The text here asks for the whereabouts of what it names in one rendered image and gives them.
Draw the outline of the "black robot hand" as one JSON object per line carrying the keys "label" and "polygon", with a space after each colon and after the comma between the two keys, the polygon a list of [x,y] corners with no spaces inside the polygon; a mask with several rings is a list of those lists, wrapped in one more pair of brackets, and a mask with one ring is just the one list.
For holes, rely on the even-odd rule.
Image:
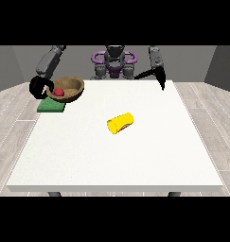
{"label": "black robot hand", "polygon": [[44,91],[44,86],[47,86],[50,91],[54,90],[54,83],[50,79],[36,76],[29,83],[29,91],[36,99],[46,99],[47,93]]}
{"label": "black robot hand", "polygon": [[154,75],[158,80],[162,90],[165,90],[166,83],[166,73],[162,66],[157,66],[154,69],[150,69],[148,71],[142,72],[141,74],[135,76],[135,79],[146,78],[148,76]]}

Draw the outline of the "green square pad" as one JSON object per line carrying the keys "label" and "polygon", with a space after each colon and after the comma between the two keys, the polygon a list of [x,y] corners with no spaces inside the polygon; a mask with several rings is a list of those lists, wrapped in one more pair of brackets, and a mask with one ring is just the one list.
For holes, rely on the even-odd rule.
{"label": "green square pad", "polygon": [[52,98],[47,97],[40,102],[37,112],[63,112],[64,108],[64,103],[57,102]]}

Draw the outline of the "yellow cup with melon print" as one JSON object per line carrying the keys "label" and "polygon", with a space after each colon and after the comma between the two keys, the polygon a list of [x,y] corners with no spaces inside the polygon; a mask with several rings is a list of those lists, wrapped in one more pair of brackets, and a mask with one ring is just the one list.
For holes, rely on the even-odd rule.
{"label": "yellow cup with melon print", "polygon": [[117,134],[133,123],[133,115],[129,112],[123,113],[107,121],[108,130]]}

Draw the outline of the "brown wooden bowl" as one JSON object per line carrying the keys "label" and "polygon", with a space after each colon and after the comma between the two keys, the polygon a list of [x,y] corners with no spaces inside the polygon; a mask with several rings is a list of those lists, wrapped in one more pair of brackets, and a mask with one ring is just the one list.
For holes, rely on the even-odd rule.
{"label": "brown wooden bowl", "polygon": [[[56,96],[54,92],[63,89],[63,96]],[[71,103],[77,100],[84,91],[84,81],[78,77],[63,77],[54,81],[54,90],[46,88],[47,95],[60,103]]]}

